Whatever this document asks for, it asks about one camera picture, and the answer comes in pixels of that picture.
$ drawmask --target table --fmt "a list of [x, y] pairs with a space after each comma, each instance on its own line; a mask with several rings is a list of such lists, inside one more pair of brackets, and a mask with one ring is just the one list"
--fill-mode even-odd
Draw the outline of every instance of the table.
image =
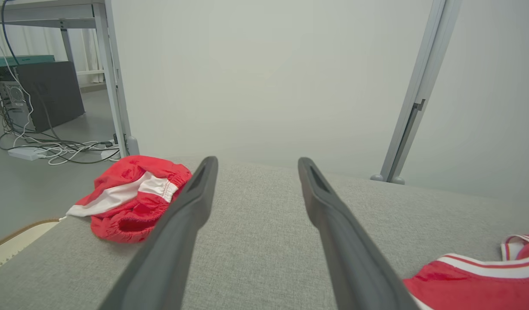
[[[96, 29], [115, 133], [117, 137], [130, 135], [111, 0], [14, 0], [6, 3], [4, 21], [6, 25], [61, 29], [69, 61], [73, 61], [73, 53], [67, 29]], [[117, 140], [119, 153], [125, 157], [128, 154], [125, 140]]]

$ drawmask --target red and white garment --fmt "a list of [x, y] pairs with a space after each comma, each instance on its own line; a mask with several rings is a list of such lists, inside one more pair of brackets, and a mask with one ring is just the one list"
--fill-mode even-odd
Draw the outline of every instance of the red and white garment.
[[144, 241], [192, 173], [181, 164], [148, 156], [125, 157], [94, 181], [92, 194], [67, 215], [91, 216], [91, 229], [102, 239]]
[[404, 280], [421, 309], [529, 310], [529, 235], [502, 243], [502, 261], [446, 254]]

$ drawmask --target brown trim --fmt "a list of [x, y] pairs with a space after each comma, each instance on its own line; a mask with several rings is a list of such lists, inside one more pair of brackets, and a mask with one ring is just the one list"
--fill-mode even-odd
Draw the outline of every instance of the brown trim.
[[46, 223], [54, 223], [54, 222], [59, 222], [59, 218], [50, 218], [49, 220], [39, 220], [38, 222], [29, 224], [29, 225], [25, 226], [24, 228], [19, 229], [18, 231], [14, 232], [14, 233], [11, 233], [8, 236], [4, 237], [4, 239], [0, 240], [0, 245], [5, 243], [6, 241], [9, 241], [10, 239], [18, 236], [20, 233], [25, 232], [25, 231], [27, 231], [27, 230], [35, 227], [35, 226], [38, 226], [40, 224], [46, 224]]

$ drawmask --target gray tablecloth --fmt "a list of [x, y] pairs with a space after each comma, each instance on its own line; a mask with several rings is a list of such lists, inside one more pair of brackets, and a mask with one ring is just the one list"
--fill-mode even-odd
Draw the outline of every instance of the gray tablecloth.
[[[201, 159], [174, 161], [193, 171]], [[295, 168], [219, 167], [183, 308], [335, 309]], [[504, 236], [529, 233], [529, 205], [325, 176], [400, 277], [445, 253], [500, 260]], [[0, 309], [97, 309], [138, 248], [99, 240], [89, 219], [68, 217], [0, 268]]]

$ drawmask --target metal frame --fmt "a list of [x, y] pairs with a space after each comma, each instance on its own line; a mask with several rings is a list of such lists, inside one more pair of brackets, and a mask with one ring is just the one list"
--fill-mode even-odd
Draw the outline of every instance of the metal frame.
[[372, 180], [404, 184], [400, 171], [418, 130], [452, 36], [461, 0], [435, 0], [431, 7], [418, 59], [404, 97], [393, 137], [381, 169]]
[[94, 29], [98, 39], [99, 53], [102, 58], [105, 84], [111, 105], [113, 125], [119, 143], [121, 157], [128, 155], [124, 133], [130, 135], [127, 108], [123, 93], [123, 83], [118, 67], [119, 59], [115, 31], [108, 23], [106, 7], [111, 12], [110, 0], [15, 0], [9, 2], [4, 12], [6, 24], [24, 26], [42, 26], [62, 29], [62, 39], [68, 59], [73, 61], [73, 53], [66, 29]]

